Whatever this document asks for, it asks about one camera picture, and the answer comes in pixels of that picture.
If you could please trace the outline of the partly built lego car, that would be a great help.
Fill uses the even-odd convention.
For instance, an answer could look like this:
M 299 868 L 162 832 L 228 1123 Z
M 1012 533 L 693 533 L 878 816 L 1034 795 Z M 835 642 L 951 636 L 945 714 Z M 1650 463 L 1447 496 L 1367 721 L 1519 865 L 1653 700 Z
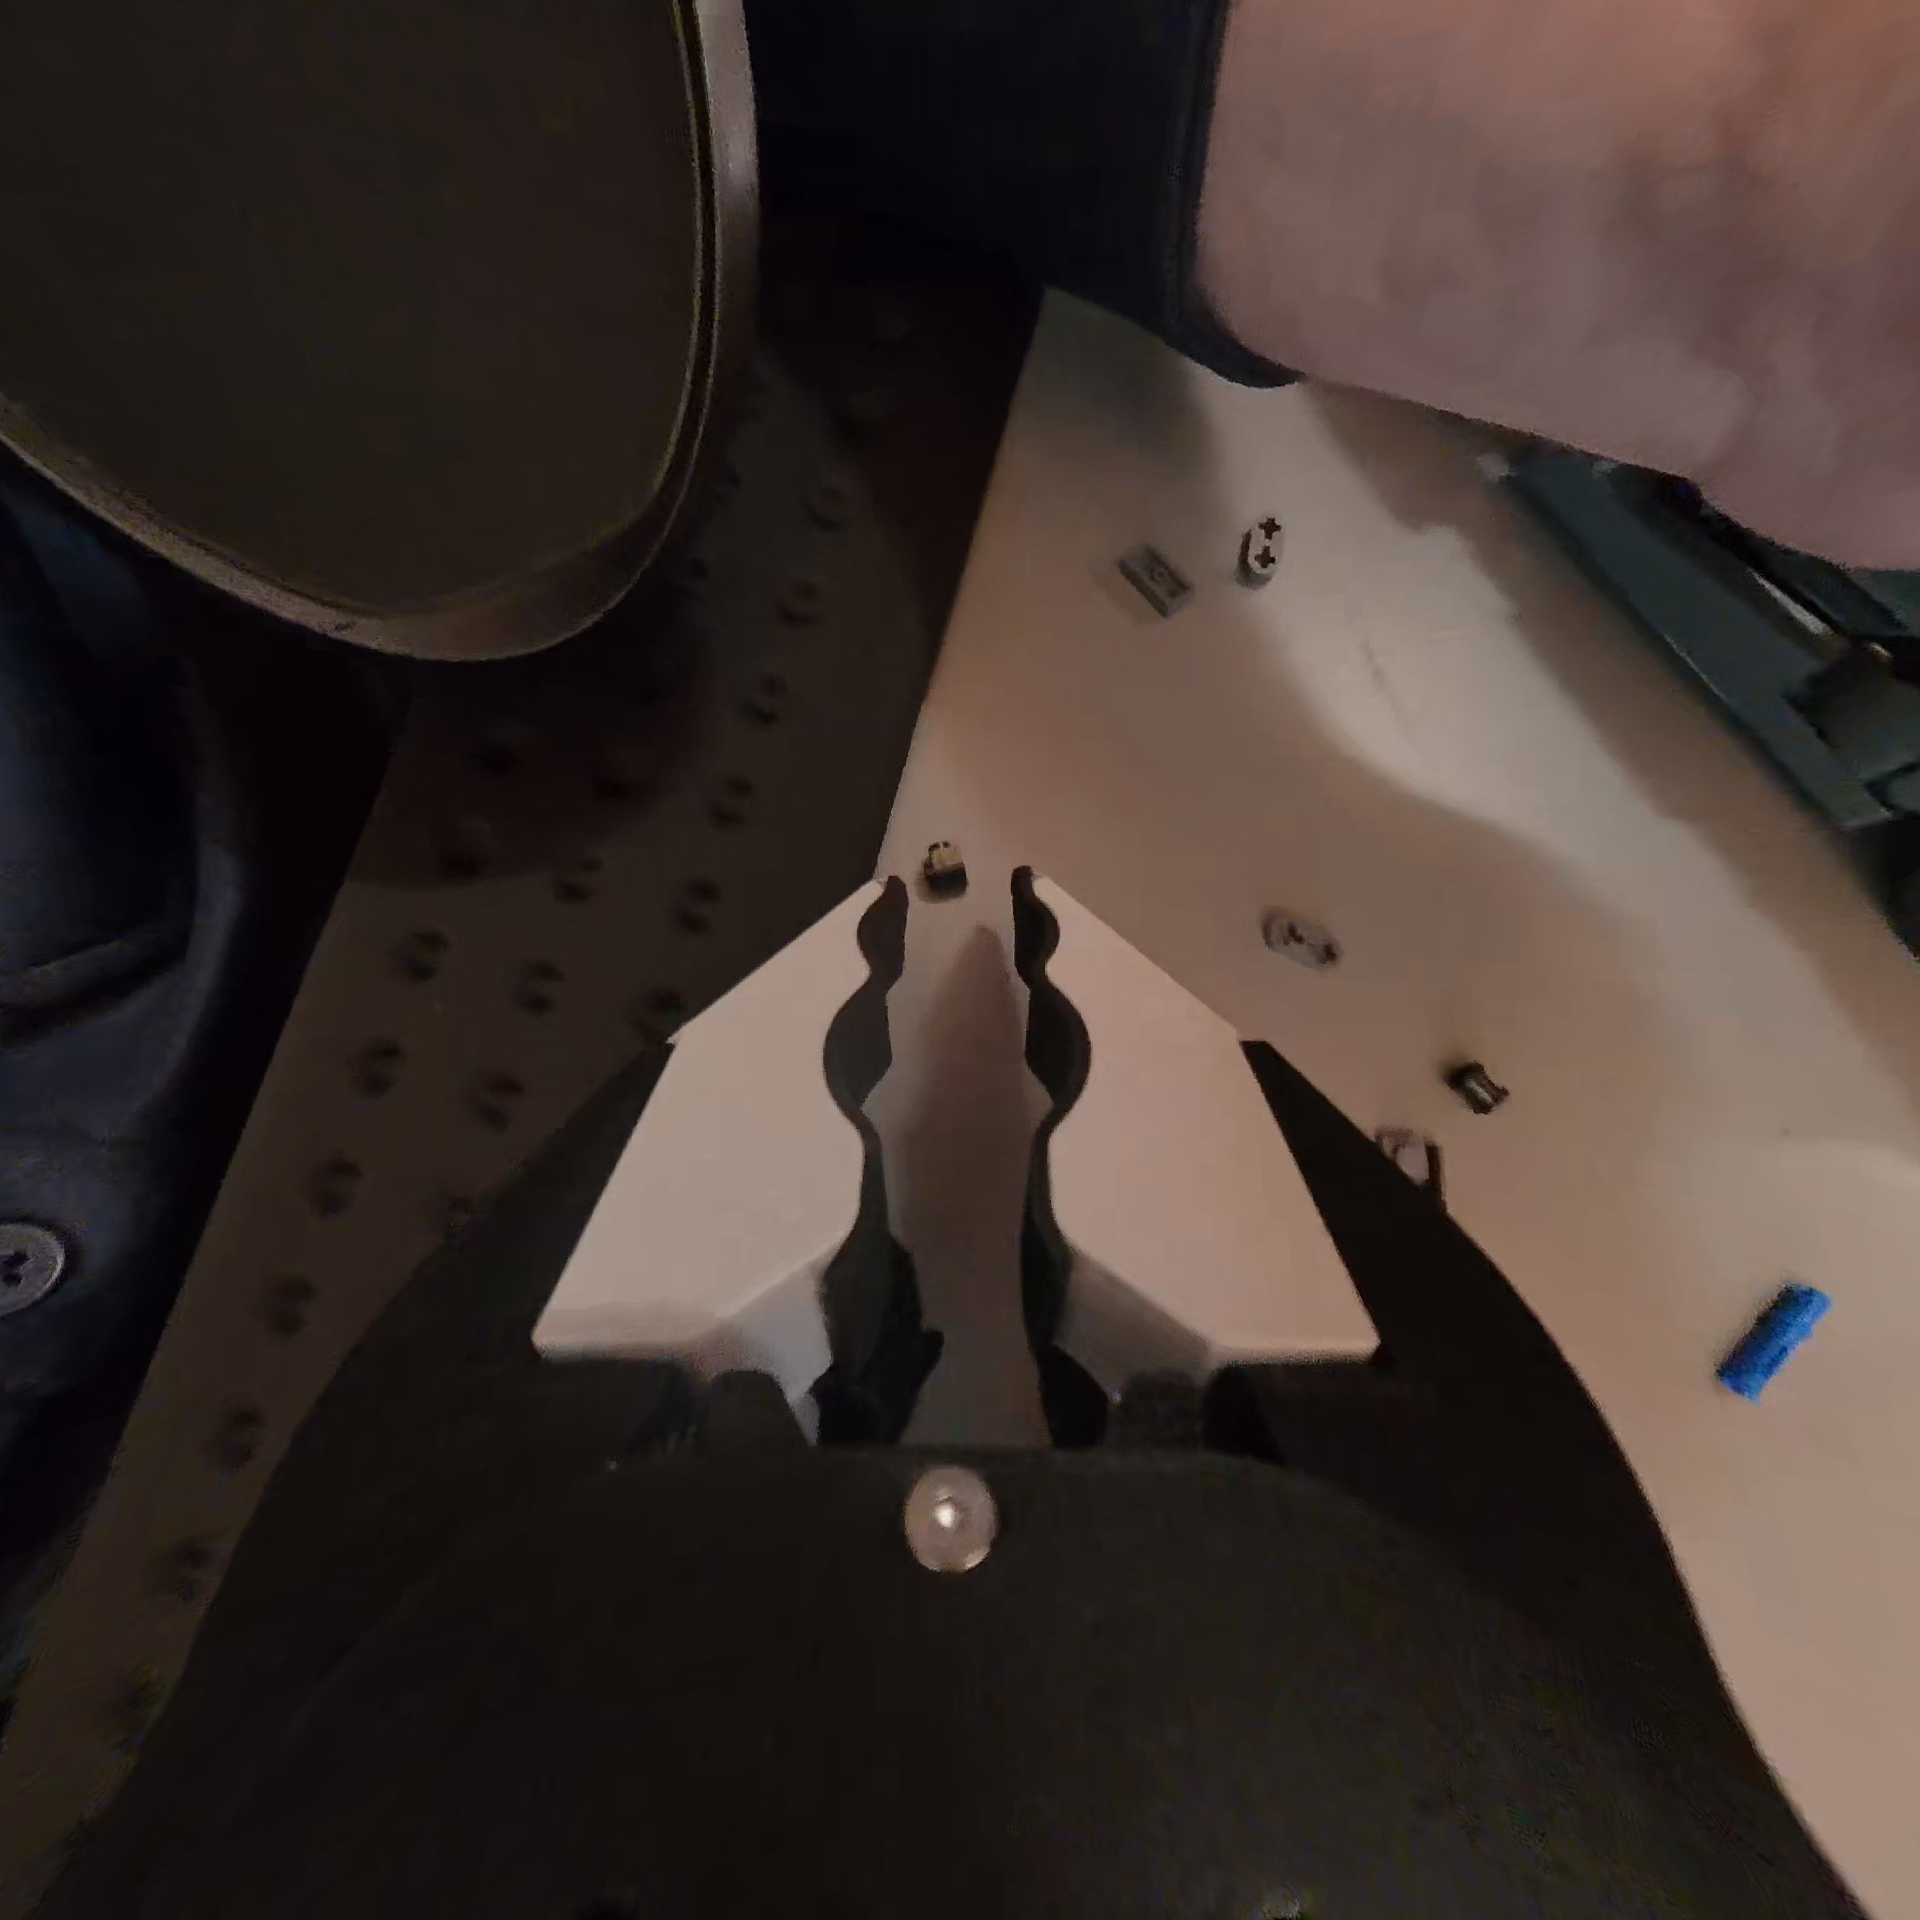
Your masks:
M 1918 571 L 1814 560 L 1557 445 L 1525 445 L 1504 486 L 1850 846 L 1918 954 Z

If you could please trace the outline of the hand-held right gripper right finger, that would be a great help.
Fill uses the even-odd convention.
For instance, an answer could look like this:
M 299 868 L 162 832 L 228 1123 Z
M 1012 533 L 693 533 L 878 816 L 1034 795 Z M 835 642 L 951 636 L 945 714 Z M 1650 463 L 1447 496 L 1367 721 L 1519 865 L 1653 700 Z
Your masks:
M 1377 1331 L 1239 1028 L 1059 881 L 1009 879 L 1022 1065 L 1022 1333 L 1056 1446 L 1230 1369 L 1366 1366 Z

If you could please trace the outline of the blue lego pin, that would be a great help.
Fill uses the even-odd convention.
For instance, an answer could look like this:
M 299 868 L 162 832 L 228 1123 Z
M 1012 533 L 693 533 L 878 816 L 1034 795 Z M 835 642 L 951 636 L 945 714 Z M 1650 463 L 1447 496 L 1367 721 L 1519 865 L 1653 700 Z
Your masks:
M 1822 1286 L 1783 1284 L 1726 1353 L 1715 1382 L 1742 1402 L 1759 1402 L 1832 1307 Z

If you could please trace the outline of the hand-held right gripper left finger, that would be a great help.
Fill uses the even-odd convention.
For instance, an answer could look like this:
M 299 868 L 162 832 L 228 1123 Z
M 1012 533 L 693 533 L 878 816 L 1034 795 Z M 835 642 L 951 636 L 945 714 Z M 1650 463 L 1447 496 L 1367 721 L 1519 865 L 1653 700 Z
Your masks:
M 868 1117 L 907 904 L 902 879 L 858 885 L 679 1028 L 536 1317 L 540 1359 L 751 1371 L 821 1443 L 906 1436 L 945 1353 Z

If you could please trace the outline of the person's left hand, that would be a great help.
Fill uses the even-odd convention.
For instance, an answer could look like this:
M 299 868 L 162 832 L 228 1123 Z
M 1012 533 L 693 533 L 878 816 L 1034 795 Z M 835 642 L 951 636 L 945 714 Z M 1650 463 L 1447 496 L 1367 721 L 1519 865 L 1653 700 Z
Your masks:
M 1918 564 L 1918 5 L 1234 5 L 1196 258 L 1263 364 Z

